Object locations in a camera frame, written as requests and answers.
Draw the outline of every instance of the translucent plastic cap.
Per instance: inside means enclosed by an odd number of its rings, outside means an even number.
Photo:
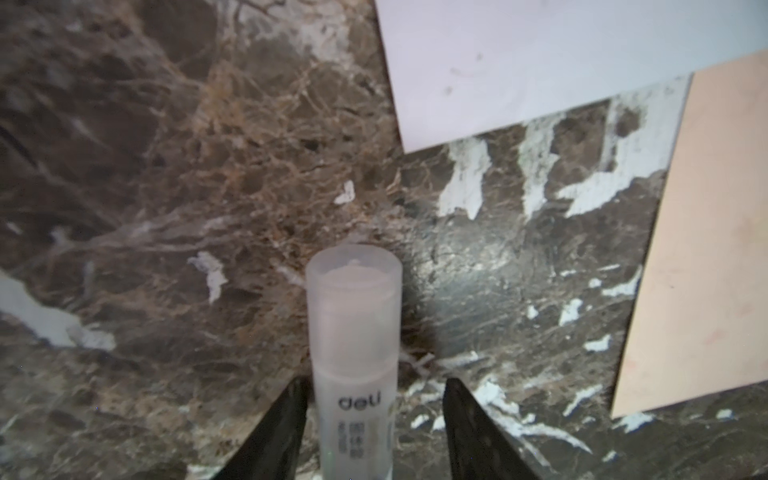
[[[323,250],[306,266],[313,368],[373,376],[397,363],[402,264],[372,245]]]

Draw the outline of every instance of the brown marble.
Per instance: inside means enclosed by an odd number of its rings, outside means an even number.
[[[439,401],[409,387],[448,375],[474,388],[492,374],[524,414],[589,445],[526,436],[550,463],[523,454],[542,478],[723,480],[768,466],[765,385],[662,409],[627,434],[609,418],[632,299],[587,282],[634,275],[664,175],[564,216],[554,193],[601,168],[607,102],[555,128],[561,157],[529,221],[521,125],[482,135],[492,166],[477,218],[438,217],[453,163],[447,147],[402,153],[371,2],[14,0],[0,18],[0,267],[117,345],[52,346],[2,316],[3,478],[207,478],[308,371],[300,274],[340,242],[402,259],[403,349],[436,357],[402,364],[396,478],[447,477]],[[640,122],[628,112],[616,134]],[[334,204],[347,180],[356,199]],[[200,251],[228,279],[213,303],[188,263]],[[592,308],[558,326],[574,298]],[[605,333],[608,351],[584,350]],[[315,441],[310,419],[305,476]]]

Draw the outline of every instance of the beige paper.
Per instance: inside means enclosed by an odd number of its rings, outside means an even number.
[[[613,417],[768,379],[768,50],[694,75]]]

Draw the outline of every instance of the white glue stick tube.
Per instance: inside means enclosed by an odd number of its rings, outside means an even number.
[[[371,245],[323,250],[306,297],[323,480],[391,478],[402,264]]]

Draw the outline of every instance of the white paper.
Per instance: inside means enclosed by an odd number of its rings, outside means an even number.
[[[376,0],[406,152],[768,47],[768,2]]]

